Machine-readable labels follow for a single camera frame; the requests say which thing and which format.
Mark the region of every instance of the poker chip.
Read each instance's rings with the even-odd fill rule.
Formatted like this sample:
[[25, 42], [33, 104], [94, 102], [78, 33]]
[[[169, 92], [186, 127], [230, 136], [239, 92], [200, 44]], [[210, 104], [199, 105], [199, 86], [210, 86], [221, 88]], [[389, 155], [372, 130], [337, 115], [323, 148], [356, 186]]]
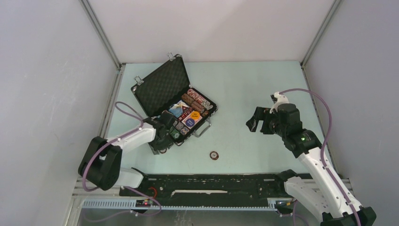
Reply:
[[183, 134], [183, 135], [186, 135], [189, 131], [190, 131], [190, 129], [184, 126], [184, 127], [180, 130], [180, 133]]
[[204, 113], [202, 113], [202, 117], [206, 117], [209, 114], [209, 111], [204, 111]]
[[194, 102], [194, 99], [191, 96], [189, 96], [187, 93], [182, 95], [182, 100], [188, 103], [188, 105], [191, 105]]
[[203, 107], [208, 109], [211, 106], [211, 103], [209, 101], [207, 101], [203, 96], [201, 96], [199, 93], [197, 93], [193, 89], [189, 89], [187, 91], [187, 94], [189, 96], [191, 96], [199, 104], [201, 104]]
[[170, 135], [171, 135], [174, 139], [178, 139], [178, 138], [180, 137], [179, 131], [177, 131], [175, 128], [172, 129], [172, 131], [170, 132]]
[[184, 124], [181, 123], [181, 122], [179, 122], [179, 123], [175, 126], [175, 128], [176, 128], [177, 130], [181, 130], [181, 129], [183, 129], [183, 127], [184, 127]]
[[194, 102], [191, 104], [191, 107], [192, 107], [195, 111], [200, 112], [201, 114], [205, 111], [204, 106], [200, 105], [197, 101], [194, 101]]

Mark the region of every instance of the table surface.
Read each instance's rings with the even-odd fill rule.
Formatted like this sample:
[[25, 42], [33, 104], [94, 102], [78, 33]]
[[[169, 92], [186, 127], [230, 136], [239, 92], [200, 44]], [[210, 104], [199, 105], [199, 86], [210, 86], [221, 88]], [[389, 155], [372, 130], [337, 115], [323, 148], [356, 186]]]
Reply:
[[[127, 64], [117, 100], [131, 105], [144, 117], [130, 88], [136, 84], [134, 77], [144, 78], [160, 65]], [[256, 133], [249, 132], [245, 125], [257, 106], [273, 105], [270, 95], [274, 92], [307, 88], [297, 61], [193, 62], [185, 66], [191, 85], [219, 106], [210, 118], [211, 128], [199, 138], [192, 136], [183, 145], [174, 145], [165, 154], [153, 155], [149, 145], [144, 144], [123, 155], [122, 167], [152, 174], [276, 173], [287, 169], [307, 172], [279, 136], [260, 133], [261, 124]], [[300, 110], [304, 127], [313, 130], [322, 142], [310, 95], [296, 91], [287, 93], [287, 97]], [[137, 125], [135, 119], [114, 110], [107, 136], [122, 134]], [[218, 152], [218, 160], [209, 157], [211, 151]]]

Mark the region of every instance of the open briefcase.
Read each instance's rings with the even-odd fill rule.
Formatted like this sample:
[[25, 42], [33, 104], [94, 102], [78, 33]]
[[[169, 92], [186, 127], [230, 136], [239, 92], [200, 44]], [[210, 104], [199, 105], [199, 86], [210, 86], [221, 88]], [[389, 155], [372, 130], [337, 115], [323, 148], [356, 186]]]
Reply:
[[[169, 134], [178, 146], [192, 134], [200, 137], [210, 126], [209, 118], [217, 105], [191, 86], [183, 58], [168, 54], [169, 60], [145, 78], [135, 77], [131, 90], [149, 117], [158, 117], [168, 111], [175, 117]], [[205, 122], [209, 125], [196, 133]]]

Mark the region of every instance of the poker chip case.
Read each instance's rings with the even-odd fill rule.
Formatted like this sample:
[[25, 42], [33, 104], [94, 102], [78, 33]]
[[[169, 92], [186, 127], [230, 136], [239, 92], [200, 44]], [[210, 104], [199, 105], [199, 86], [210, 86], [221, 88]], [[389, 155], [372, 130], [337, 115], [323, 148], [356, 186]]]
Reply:
[[[135, 77], [131, 91], [148, 117], [157, 117], [168, 111], [175, 117], [169, 134], [176, 145], [191, 135], [200, 137], [211, 125], [210, 117], [217, 105], [190, 84], [181, 55], [169, 55], [169, 60], [145, 78]], [[209, 125], [200, 134], [196, 131]]]

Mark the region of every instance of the metal frame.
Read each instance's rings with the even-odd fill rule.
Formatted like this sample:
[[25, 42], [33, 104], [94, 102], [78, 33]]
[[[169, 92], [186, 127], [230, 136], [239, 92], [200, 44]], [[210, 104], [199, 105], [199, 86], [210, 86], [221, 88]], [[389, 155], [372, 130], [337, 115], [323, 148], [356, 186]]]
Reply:
[[[307, 74], [306, 74], [306, 65], [307, 65], [309, 59], [311, 58], [311, 56], [313, 55], [313, 52], [314, 52], [315, 48], [317, 47], [320, 39], [322, 38], [322, 36], [326, 32], [328, 25], [331, 23], [331, 20], [333, 19], [334, 15], [337, 13], [337, 11], [338, 11], [339, 7], [341, 6], [342, 2], [343, 2], [343, 0], [334, 0], [333, 4], [331, 5], [330, 10], [328, 11], [328, 13], [327, 13], [326, 17], [324, 18], [323, 22], [321, 23], [321, 26], [320, 26], [319, 30], [317, 31], [317, 33], [316, 33], [316, 36], [314, 37], [311, 45], [309, 46], [309, 48], [308, 48], [308, 50], [307, 50], [307, 52], [306, 52], [306, 54], [303, 57], [303, 60], [301, 62], [302, 73], [303, 73], [303, 77], [305, 78], [306, 86], [308, 87], [308, 90], [311, 90], [311, 87], [310, 87], [309, 80], [308, 80], [308, 77], [307, 77]], [[321, 131], [323, 133], [323, 136], [326, 137], [326, 131], [327, 130], [324, 129], [324, 127], [323, 127], [323, 125], [321, 123], [321, 119], [320, 119], [320, 116], [319, 116], [320, 115], [320, 111], [319, 111], [318, 107], [316, 106], [316, 103], [314, 101], [313, 95], [310, 95], [310, 96], [311, 96], [311, 99], [312, 99], [312, 102], [313, 102], [314, 110], [316, 111], [317, 119], [319, 120]], [[334, 164], [335, 158], [334, 158], [334, 155], [330, 151], [328, 143], [327, 143], [327, 149], [329, 150], [328, 154], [329, 154], [329, 156], [330, 156], [330, 158], [332, 160], [331, 162], [332, 162], [332, 165], [333, 165], [334, 169], [337, 172], [339, 172], [339, 169], [337, 168], [337, 165]]]
[[[99, 130], [99, 135], [100, 136], [106, 136], [106, 134], [108, 133], [108, 128], [109, 128], [109, 124], [110, 124], [110, 120], [111, 120], [111, 115], [113, 112], [113, 105], [116, 101], [116, 96], [118, 94], [119, 88], [120, 88], [120, 84], [122, 81], [122, 77], [123, 77], [123, 73], [125, 70], [125, 64], [121, 64], [119, 59], [117, 58], [115, 51], [113, 50], [108, 38], [105, 35], [104, 30], [102, 29], [102, 26], [100, 24], [100, 22], [98, 21], [97, 16], [95, 15], [93, 8], [91, 7], [89, 0], [79, 0], [84, 8], [84, 10], [86, 11], [90, 21], [92, 22], [94, 28], [96, 29], [96, 32], [98, 33], [100, 40], [102, 41], [102, 43], [104, 44], [104, 46], [106, 47], [107, 51], [109, 52], [113, 62], [115, 63], [116, 67], [118, 68], [118, 73], [115, 77], [115, 81], [113, 83], [113, 87], [110, 93], [110, 97], [108, 99], [108, 107], [104, 112], [104, 118], [103, 118], [103, 122], [102, 122], [102, 126]], [[322, 35], [325, 33], [326, 28], [328, 27], [329, 23], [331, 22], [331, 19], [333, 18], [334, 14], [337, 12], [337, 9], [339, 8], [339, 6], [341, 5], [341, 3], [343, 2], [343, 0], [335, 0], [334, 3], [332, 4], [328, 14], [326, 15], [323, 23], [321, 24], [315, 38], [312, 41], [312, 44], [309, 46], [302, 62], [301, 62], [301, 67], [303, 70], [303, 75], [307, 84], [308, 89], [310, 90], [310, 85], [306, 76], [306, 64], [308, 63], [310, 57], [312, 56], [314, 49], [316, 48], [319, 40], [321, 39]], [[313, 101], [313, 105], [315, 107], [316, 110], [316, 114], [321, 126], [321, 121], [319, 118], [319, 111], [315, 105], [314, 99], [311, 96], [312, 101]], [[75, 189], [73, 191], [72, 194], [72, 198], [70, 201], [70, 204], [68, 206], [68, 210], [67, 210], [67, 214], [65, 216], [64, 219], [64, 226], [76, 226], [80, 217], [80, 212], [82, 210], [82, 207], [85, 208], [96, 208], [96, 206], [90, 206], [90, 205], [84, 205], [85, 200], [98, 200], [98, 199], [107, 199], [107, 200], [132, 200], [129, 197], [119, 197], [119, 187], [112, 187], [111, 189], [107, 190], [107, 191], [102, 191], [102, 190], [95, 190], [91, 193], [87, 193], [83, 190], [82, 186], [81, 186], [81, 180], [82, 178], [79, 177], [77, 179], [76, 185], [75, 185]], [[343, 179], [342, 180], [345, 184], [345, 186], [348, 188], [348, 190], [350, 190], [350, 192], [353, 193], [350, 181], [348, 179]], [[312, 179], [308, 179], [308, 180], [304, 180], [304, 182], [307, 184], [307, 186], [314, 190], [315, 192], [319, 193], [320, 190], [318, 189], [316, 183], [314, 180]], [[94, 186], [93, 184], [91, 184], [90, 182], [87, 182], [88, 186]], [[279, 201], [280, 198], [270, 198], [269, 201], [269, 207], [268, 208], [264, 208], [264, 210], [275, 210], [274, 209], [274, 205], [273, 203], [275, 203], [276, 201]], [[101, 206], [99, 206], [99, 208], [107, 208], [107, 204], [102, 204]]]
[[114, 104], [116, 101], [116, 97], [118, 96], [120, 84], [122, 83], [123, 73], [125, 72], [126, 64], [122, 64], [120, 70], [118, 70], [115, 80], [111, 89], [110, 97], [108, 98], [107, 108], [104, 112], [103, 121], [101, 123], [101, 127], [99, 129], [98, 135], [101, 137], [108, 136], [109, 125], [111, 123], [112, 113], [114, 111]]
[[[351, 183], [348, 179], [342, 180], [347, 189], [353, 193]], [[320, 193], [320, 189], [318, 188], [316, 182], [313, 179], [303, 179], [303, 182], [313, 191]], [[71, 202], [68, 207], [68, 213], [65, 217], [64, 226], [76, 226], [82, 209], [91, 208], [91, 209], [120, 209], [129, 210], [131, 209], [132, 203], [135, 203], [137, 199], [143, 199], [143, 197], [120, 197], [119, 191], [120, 187], [114, 186], [107, 191], [103, 191], [101, 189], [97, 189], [90, 193], [87, 193], [83, 190], [81, 185], [82, 177], [79, 177], [75, 184], [75, 189], [72, 194]], [[89, 187], [95, 186], [94, 184], [87, 182]], [[291, 200], [288, 198], [268, 198], [269, 206], [262, 208], [246, 208], [246, 207], [236, 207], [236, 208], [206, 208], [206, 207], [177, 207], [177, 206], [163, 206], [164, 210], [250, 210], [250, 211], [276, 211], [274, 208], [274, 204], [278, 201], [287, 201]]]
[[108, 40], [107, 36], [105, 35], [104, 29], [102, 28], [100, 22], [98, 21], [98, 18], [96, 14], [94, 13], [93, 8], [91, 7], [90, 3], [88, 0], [79, 0], [83, 6], [83, 9], [85, 10], [87, 16], [89, 17], [91, 23], [93, 24], [98, 36], [100, 37], [101, 42], [104, 44], [105, 48], [107, 49], [108, 53], [110, 54], [115, 66], [120, 69], [121, 63], [118, 59], [118, 57], [115, 54], [115, 51], [112, 48], [112, 45], [110, 44], [110, 41]]
[[310, 57], [313, 54], [314, 49], [316, 48], [317, 44], [319, 43], [321, 37], [323, 36], [324, 32], [326, 31], [328, 25], [330, 24], [333, 16], [337, 12], [337, 9], [341, 5], [343, 0], [334, 0], [330, 10], [328, 11], [326, 17], [324, 18], [324, 21], [321, 23], [321, 26], [319, 30], [317, 31], [316, 36], [314, 37], [311, 45], [308, 48], [308, 51], [306, 52], [305, 56], [303, 57], [303, 60], [301, 62], [302, 67], [304, 68], [306, 64], [308, 63]]

